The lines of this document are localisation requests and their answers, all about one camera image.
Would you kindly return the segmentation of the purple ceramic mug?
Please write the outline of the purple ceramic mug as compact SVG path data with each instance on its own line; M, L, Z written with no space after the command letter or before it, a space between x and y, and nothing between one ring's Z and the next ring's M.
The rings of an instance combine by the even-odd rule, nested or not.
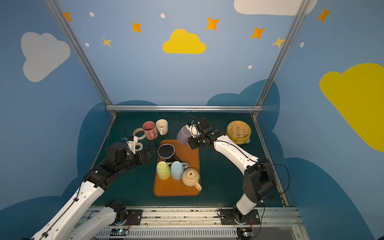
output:
M192 134L189 128L187 126L183 126L177 134L177 141L182 145L187 145L190 137L192 137Z

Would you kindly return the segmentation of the pink ghost pattern mug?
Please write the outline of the pink ghost pattern mug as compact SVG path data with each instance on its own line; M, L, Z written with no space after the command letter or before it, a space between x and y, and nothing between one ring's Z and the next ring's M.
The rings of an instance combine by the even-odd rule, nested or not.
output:
M143 124L142 128L148 140L153 141L158 137L157 127L154 122L147 121Z

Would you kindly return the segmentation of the white ceramic mug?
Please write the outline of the white ceramic mug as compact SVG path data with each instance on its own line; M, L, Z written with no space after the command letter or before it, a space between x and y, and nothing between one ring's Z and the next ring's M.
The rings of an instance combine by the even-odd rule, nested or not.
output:
M156 122L156 128L161 136L166 135L169 130L168 121L165 119L158 120Z

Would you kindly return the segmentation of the beige ceramic teapot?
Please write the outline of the beige ceramic teapot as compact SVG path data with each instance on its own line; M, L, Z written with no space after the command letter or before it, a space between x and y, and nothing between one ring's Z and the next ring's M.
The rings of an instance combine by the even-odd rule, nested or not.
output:
M198 191L203 188L200 184L200 174L196 169L188 168L183 172L182 182L187 187L195 187Z

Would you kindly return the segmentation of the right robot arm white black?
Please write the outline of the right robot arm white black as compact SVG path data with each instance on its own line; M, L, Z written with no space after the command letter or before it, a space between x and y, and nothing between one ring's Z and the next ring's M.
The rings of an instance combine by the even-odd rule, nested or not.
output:
M220 129L214 130L206 118L192 120L186 128L192 134L188 138L191 149L211 147L227 157L243 174L244 194L233 209L236 222L245 223L255 206L277 188L272 164L266 158L260 160L243 150Z

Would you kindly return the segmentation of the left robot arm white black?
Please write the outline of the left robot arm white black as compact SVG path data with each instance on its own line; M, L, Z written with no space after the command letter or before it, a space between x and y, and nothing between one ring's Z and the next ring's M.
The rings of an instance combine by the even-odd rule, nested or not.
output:
M104 160L94 166L82 179L79 188L58 213L37 233L34 240L89 240L109 225L123 225L128 220L126 205L112 200L95 216L78 228L76 223L89 207L114 183L119 176L134 167L148 164L155 149L129 147L117 142L107 147Z

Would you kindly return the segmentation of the yellow-green ceramic mug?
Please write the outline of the yellow-green ceramic mug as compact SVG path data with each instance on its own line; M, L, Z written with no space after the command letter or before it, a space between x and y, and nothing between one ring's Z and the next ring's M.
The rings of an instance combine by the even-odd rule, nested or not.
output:
M157 163L157 176L161 180L167 180L171 176L170 165L167 162L160 161Z

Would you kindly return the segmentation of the black patterned mug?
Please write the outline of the black patterned mug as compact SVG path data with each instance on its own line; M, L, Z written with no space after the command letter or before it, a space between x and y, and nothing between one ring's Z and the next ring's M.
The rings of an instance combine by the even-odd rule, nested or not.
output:
M175 148L171 144L163 144L158 148L158 156L164 162L174 162Z

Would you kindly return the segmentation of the light blue ceramic mug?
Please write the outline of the light blue ceramic mug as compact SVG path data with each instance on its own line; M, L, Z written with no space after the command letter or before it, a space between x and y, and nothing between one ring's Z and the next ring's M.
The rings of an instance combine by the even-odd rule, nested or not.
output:
M188 167L188 163L178 161L173 162L170 167L172 178L175 180L181 180L185 169L187 169Z

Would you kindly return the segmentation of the small white tape roll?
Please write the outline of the small white tape roll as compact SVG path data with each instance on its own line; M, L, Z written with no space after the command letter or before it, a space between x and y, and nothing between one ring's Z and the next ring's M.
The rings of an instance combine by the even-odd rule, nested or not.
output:
M143 144L142 143L136 143L135 144L135 151L141 151L143 149Z

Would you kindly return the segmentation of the large patterned tape roll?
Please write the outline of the large patterned tape roll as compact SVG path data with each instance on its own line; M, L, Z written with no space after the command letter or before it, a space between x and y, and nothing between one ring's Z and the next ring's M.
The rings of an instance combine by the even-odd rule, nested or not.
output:
M144 140L147 136L143 128L137 128L133 132L134 137L138 138L138 141Z

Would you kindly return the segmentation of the yellow bamboo steamer basket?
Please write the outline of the yellow bamboo steamer basket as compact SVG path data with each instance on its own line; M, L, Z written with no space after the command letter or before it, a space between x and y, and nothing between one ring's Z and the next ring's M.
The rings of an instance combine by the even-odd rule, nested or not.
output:
M243 121L232 121L227 126L227 135L237 145L250 143L251 127Z

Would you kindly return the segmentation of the left controller circuit board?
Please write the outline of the left controller circuit board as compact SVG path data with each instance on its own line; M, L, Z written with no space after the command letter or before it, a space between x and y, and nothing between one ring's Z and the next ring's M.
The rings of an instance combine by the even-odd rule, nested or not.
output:
M125 237L128 234L128 229L111 229L110 237Z

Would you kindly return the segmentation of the controller circuit board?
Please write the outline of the controller circuit board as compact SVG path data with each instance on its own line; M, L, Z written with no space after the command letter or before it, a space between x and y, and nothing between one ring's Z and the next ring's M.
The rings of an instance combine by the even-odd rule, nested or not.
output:
M111 229L110 237L125 237L128 234L128 229Z
M250 240L254 233L251 228L237 228L237 240Z

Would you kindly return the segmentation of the right controller circuit board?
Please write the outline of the right controller circuit board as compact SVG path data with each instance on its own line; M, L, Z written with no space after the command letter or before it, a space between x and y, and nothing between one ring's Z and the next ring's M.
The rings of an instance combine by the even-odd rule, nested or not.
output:
M254 233L251 228L237 228L237 240L250 240Z

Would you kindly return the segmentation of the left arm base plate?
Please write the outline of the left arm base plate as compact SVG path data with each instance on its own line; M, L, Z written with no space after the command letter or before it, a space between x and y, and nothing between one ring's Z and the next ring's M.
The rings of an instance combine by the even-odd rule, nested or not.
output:
M114 225L116 226L138 226L141 223L143 210L121 210L117 213Z

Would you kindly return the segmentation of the aluminium frame back bar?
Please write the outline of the aluminium frame back bar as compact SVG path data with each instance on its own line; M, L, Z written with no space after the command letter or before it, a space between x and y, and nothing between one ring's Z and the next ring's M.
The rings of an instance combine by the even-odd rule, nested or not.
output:
M144 106L106 105L116 112L261 112L262 106Z

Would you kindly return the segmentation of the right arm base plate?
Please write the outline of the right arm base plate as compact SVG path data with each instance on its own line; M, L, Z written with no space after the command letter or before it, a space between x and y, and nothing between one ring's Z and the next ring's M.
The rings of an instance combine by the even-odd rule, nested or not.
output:
M260 225L261 216L254 209L246 215L235 209L219 209L218 216L222 225Z

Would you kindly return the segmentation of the aluminium frame right post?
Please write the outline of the aluminium frame right post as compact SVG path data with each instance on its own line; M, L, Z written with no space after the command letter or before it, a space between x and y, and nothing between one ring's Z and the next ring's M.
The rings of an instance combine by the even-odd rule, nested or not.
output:
M257 115L259 112L263 110L263 104L272 88L272 85L278 76L278 73L280 71L280 68L282 67L284 60L290 50L290 47L292 43L294 42L294 39L304 21L304 18L306 16L306 11L309 8L311 1L310 0L304 0L299 5L298 11L293 19L292 24L290 25L290 28L286 35L286 40L283 43L283 46L280 48L278 56L276 58L276 61L273 65L273 68L267 78L266 83L264 84L264 87L258 97L256 107L258 107L258 110L252 112L252 118L253 120L256 120Z

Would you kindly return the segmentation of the aluminium frame post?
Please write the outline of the aluminium frame post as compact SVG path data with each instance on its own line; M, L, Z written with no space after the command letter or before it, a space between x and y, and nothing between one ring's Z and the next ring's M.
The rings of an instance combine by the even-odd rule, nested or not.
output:
M263 104L272 88L272 85L278 76L278 73L280 71L280 68L282 67L284 60L290 50L290 47L292 43L294 42L294 39L304 21L304 18L306 16L306 11L309 8L311 1L310 0L304 0L299 5L298 11L293 19L292 24L290 25L290 28L286 35L286 40L283 43L283 46L280 48L278 56L276 58L276 61L273 65L273 68L267 78L266 83L264 84L264 87L258 97L256 107L258 107L258 110L252 112L252 118L253 120L256 120L257 115L259 112L263 110Z
M55 17L56 21L58 22L59 26L61 27L62 31L64 32L65 36L67 37L68 41L70 42L72 48L74 49L76 55L78 56L81 64L83 65L84 69L86 70L87 74L89 75L91 81L93 82L94 86L96 87L98 93L100 94L101 98L103 99L106 106L112 105L112 101L110 97L108 96L106 89L104 88L101 80L99 79L96 71L94 70L90 60L86 56L85 51L83 50L83 47L81 46L77 36L75 35L70 22L65 17L64 12L62 11L62 8L58 1L53 0L45 0L47 6L49 7L51 13Z

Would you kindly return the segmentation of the aluminium front rail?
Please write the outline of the aluminium front rail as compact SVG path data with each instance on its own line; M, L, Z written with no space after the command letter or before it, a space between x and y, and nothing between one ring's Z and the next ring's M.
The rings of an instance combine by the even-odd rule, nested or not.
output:
M255 208L260 225L222 225L224 207L127 207L143 210L138 226L110 225L94 240L236 240L237 228L251 228L251 240L307 240L309 235L296 208ZM110 237L111 229L128 229L125 237Z

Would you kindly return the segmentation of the aluminium frame left post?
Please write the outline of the aluminium frame left post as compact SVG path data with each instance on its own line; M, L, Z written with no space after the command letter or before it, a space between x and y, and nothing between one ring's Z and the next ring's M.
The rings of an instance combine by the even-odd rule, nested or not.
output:
M112 105L112 101L110 97L108 96L106 89L104 88L101 80L99 79L96 71L94 70L90 60L86 56L85 51L83 50L83 47L81 46L77 36L75 35L70 22L65 17L64 12L62 11L62 8L58 1L53 0L45 0L47 6L49 7L51 13L55 17L56 21L58 22L59 26L61 27L62 31L64 32L65 36L67 37L68 41L70 42L72 48L74 49L76 55L78 56L81 64L83 65L84 69L86 70L87 74L89 75L91 81L93 82L94 86L96 87L98 93L100 94L101 98L103 99L106 106Z

